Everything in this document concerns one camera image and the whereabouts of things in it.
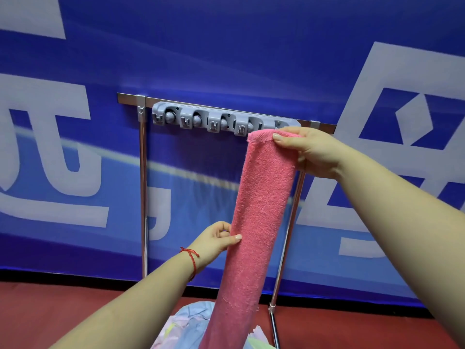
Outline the person's left hand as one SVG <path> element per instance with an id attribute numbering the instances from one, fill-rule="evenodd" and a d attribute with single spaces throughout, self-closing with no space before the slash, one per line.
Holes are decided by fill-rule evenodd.
<path id="1" fill-rule="evenodd" d="M 217 250 L 217 238 L 220 234 L 232 233 L 231 224 L 223 221 L 208 226 L 183 252 L 187 252 L 193 261 L 193 277 L 211 264 L 223 251 Z"/>

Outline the pile of pastel cloths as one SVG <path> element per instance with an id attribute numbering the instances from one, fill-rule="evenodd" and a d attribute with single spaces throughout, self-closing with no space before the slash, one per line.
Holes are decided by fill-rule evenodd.
<path id="1" fill-rule="evenodd" d="M 214 302 L 197 301 L 170 316 L 150 349 L 199 349 Z"/>

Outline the person's right forearm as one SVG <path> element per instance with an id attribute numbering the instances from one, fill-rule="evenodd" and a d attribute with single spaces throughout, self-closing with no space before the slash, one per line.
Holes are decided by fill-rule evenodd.
<path id="1" fill-rule="evenodd" d="M 465 349 L 465 213 L 345 145 L 337 178 L 394 268 Z"/>

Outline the person's right hand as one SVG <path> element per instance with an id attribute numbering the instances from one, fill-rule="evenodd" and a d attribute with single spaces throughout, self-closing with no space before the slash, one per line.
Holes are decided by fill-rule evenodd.
<path id="1" fill-rule="evenodd" d="M 307 136 L 272 134 L 273 141 L 280 147 L 298 152 L 298 169 L 318 178 L 337 180 L 344 159 L 352 149 L 332 135 L 319 129 L 309 128 Z"/>

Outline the silver metal rack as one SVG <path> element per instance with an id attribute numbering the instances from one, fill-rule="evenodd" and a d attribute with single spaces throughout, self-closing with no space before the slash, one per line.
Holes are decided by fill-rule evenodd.
<path id="1" fill-rule="evenodd" d="M 149 246 L 149 229 L 148 229 L 148 185 L 147 185 L 147 127 L 148 127 L 148 118 L 152 117 L 152 106 L 155 103 L 160 101 L 170 101 L 179 104 L 193 104 L 193 105 L 202 105 L 207 107 L 215 107 L 227 110 L 235 110 L 230 108 L 222 108 L 217 106 L 211 106 L 206 104 L 194 104 L 194 103 L 185 103 L 181 101 L 175 101 L 171 99 L 158 99 L 148 97 L 143 94 L 127 94 L 127 93 L 117 93 L 117 100 L 119 104 L 122 105 L 131 105 L 137 108 L 137 116 L 139 122 L 139 170 L 140 170 L 140 199 L 141 199 L 141 260 L 142 260 L 142 278 L 148 276 L 148 246 Z"/>

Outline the person's left forearm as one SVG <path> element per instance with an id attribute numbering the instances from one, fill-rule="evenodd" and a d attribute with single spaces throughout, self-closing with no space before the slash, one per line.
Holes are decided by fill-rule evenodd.
<path id="1" fill-rule="evenodd" d="M 49 349 L 150 349 L 193 276 L 183 249 Z"/>

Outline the grey hook rail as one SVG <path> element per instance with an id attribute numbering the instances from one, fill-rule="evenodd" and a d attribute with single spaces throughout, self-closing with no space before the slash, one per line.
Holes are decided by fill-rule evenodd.
<path id="1" fill-rule="evenodd" d="M 301 126 L 291 118 L 170 101 L 155 103 L 152 119 L 159 126 L 176 125 L 188 130 L 201 128 L 210 133 L 225 131 L 241 137 L 255 131 Z"/>

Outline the pink towel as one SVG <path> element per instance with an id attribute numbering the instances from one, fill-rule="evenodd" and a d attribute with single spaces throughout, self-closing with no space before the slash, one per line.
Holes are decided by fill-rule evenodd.
<path id="1" fill-rule="evenodd" d="M 247 341 L 299 155 L 277 145 L 274 134 L 293 136 L 276 129 L 248 135 L 231 228 L 231 234 L 242 240 L 228 248 L 218 296 L 199 349 L 243 349 Z"/>

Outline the blue banner with white print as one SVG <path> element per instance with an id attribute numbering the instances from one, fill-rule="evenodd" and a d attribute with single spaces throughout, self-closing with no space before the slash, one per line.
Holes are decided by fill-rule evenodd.
<path id="1" fill-rule="evenodd" d="M 232 222 L 247 138 L 148 98 L 320 122 L 465 212 L 465 0 L 0 0 L 0 270 L 138 281 Z M 280 295 L 424 307 L 339 183 L 305 178 Z"/>

